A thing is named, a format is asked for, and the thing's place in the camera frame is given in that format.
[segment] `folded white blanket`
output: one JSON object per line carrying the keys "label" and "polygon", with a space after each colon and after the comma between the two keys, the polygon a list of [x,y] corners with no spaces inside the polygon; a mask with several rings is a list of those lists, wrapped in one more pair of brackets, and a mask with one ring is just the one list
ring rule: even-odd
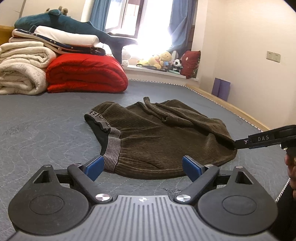
{"label": "folded white blanket", "polygon": [[0,64],[0,95],[36,95],[47,88],[45,71],[22,62]]}
{"label": "folded white blanket", "polygon": [[99,38],[96,35],[72,34],[46,26],[38,26],[34,33],[63,44],[74,46],[96,47],[97,44],[100,43]]}
{"label": "folded white blanket", "polygon": [[49,49],[51,49],[52,51],[58,53],[58,54],[65,54],[65,53],[69,53],[69,52],[65,52],[63,51],[62,48],[56,46],[55,44],[48,44],[46,42],[43,42],[41,40],[37,40],[37,39],[29,39],[29,38],[14,38],[14,37],[11,37],[8,42],[12,43],[12,42],[24,42],[24,41],[37,41],[37,42],[41,42],[44,44],[44,47],[47,47]]}
{"label": "folded white blanket", "polygon": [[38,41],[5,43],[0,46],[0,63],[23,62],[46,68],[56,57],[54,51]]}

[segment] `human hand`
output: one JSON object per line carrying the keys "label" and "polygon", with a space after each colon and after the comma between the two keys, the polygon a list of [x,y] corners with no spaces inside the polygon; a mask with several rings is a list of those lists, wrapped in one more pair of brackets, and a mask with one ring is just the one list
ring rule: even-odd
{"label": "human hand", "polygon": [[285,164],[288,166],[288,176],[291,178],[290,186],[293,191],[293,198],[296,199],[296,165],[293,156],[286,154]]}

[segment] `window frame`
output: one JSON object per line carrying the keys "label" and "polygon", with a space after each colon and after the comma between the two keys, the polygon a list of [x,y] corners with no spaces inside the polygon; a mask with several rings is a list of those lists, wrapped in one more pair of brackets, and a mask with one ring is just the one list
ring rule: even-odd
{"label": "window frame", "polygon": [[123,24],[123,21],[124,21],[124,15],[126,13],[126,6],[128,4],[128,0],[123,0],[122,1],[122,8],[121,8],[121,11],[120,11],[120,16],[119,16],[119,20],[118,20],[118,25],[115,26],[115,27],[112,27],[112,28],[108,28],[106,29],[105,31],[106,32],[111,32],[112,30],[114,29],[117,29],[117,28],[121,28],[122,27],[122,24]]}
{"label": "window frame", "polygon": [[[147,0],[140,0],[140,5],[139,5],[139,10],[138,10],[137,21],[136,21],[136,28],[135,28],[135,34],[134,35],[114,34],[114,33],[111,33],[111,31],[108,32],[108,34],[109,35],[112,35],[112,36],[119,36],[119,37],[127,37],[127,38],[134,38],[134,39],[138,38],[139,29],[140,29],[140,23],[141,23],[141,19],[143,17],[143,9],[144,9],[144,3],[145,3],[145,1],[147,1]],[[120,27],[122,27],[122,25],[123,25],[123,21],[124,21],[124,16],[125,16],[125,13],[126,13],[127,5],[128,5],[128,0],[126,0],[126,4],[124,6],[122,22],[121,22],[121,24],[118,25]]]}

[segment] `wooden bed frame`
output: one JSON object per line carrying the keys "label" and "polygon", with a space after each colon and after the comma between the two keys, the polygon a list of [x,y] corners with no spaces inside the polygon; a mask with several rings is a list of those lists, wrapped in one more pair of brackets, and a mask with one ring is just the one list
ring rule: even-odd
{"label": "wooden bed frame", "polygon": [[0,25],[0,45],[8,42],[13,29],[14,27]]}

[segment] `blue gripper pad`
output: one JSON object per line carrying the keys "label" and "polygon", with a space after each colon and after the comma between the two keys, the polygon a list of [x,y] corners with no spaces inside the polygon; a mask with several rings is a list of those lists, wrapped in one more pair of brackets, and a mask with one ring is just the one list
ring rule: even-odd
{"label": "blue gripper pad", "polygon": [[190,156],[183,156],[182,167],[183,171],[192,182],[205,172],[205,167],[192,159]]}
{"label": "blue gripper pad", "polygon": [[104,158],[99,155],[83,165],[83,172],[95,181],[104,170]]}

